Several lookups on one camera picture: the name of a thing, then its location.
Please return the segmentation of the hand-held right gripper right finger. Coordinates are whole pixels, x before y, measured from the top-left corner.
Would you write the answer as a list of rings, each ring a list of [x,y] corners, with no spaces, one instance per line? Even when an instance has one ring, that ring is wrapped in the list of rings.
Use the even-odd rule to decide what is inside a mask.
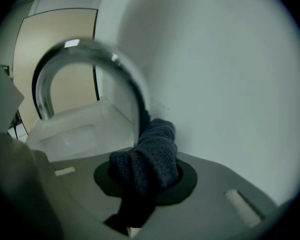
[[[241,237],[242,240],[274,240],[274,231],[286,216],[295,202],[288,200],[280,205],[274,212],[267,216],[261,223],[247,230]]]

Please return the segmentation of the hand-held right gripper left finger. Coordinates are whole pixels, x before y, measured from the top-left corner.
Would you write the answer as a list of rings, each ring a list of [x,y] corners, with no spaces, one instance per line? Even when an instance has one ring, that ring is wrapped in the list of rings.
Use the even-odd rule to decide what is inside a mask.
[[[0,192],[35,230],[29,239],[126,240],[74,200],[46,154],[0,133]]]

